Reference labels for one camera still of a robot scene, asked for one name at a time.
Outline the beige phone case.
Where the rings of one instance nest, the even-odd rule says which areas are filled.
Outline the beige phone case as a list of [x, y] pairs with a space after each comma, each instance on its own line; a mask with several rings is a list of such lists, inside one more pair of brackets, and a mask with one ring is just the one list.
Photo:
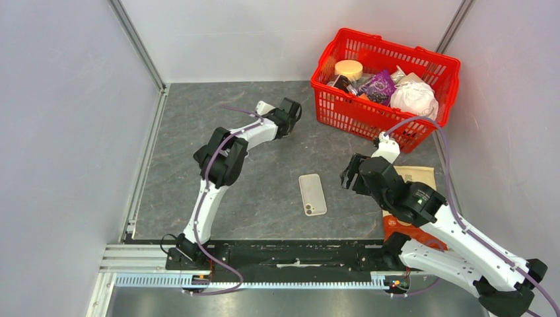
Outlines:
[[326, 199], [318, 174], [306, 174], [298, 178], [304, 214], [307, 217], [325, 215]]

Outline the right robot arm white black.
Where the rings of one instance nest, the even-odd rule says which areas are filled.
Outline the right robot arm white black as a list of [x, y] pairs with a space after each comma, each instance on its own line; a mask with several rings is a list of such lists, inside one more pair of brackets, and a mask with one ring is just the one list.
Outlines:
[[547, 272], [541, 260], [525, 260], [498, 247], [453, 212], [442, 194], [425, 183], [405, 181], [383, 157], [355, 153], [340, 178], [343, 188], [371, 196], [399, 221], [446, 245], [440, 251], [393, 232], [381, 252], [386, 268], [409, 267], [435, 275], [471, 293], [495, 316], [530, 312], [534, 289]]

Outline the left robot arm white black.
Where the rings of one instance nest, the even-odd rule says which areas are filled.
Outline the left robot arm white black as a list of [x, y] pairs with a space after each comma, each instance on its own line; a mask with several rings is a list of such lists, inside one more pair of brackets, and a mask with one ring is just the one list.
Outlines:
[[290, 98], [284, 98], [279, 106], [259, 101], [252, 111], [225, 108], [248, 114], [255, 121], [233, 129], [216, 128], [208, 143], [193, 154], [200, 168], [199, 194], [191, 218], [177, 238], [176, 249], [194, 270], [206, 264], [207, 252], [202, 246], [210, 240], [221, 200], [241, 175], [249, 150], [289, 136], [302, 116], [301, 104]]

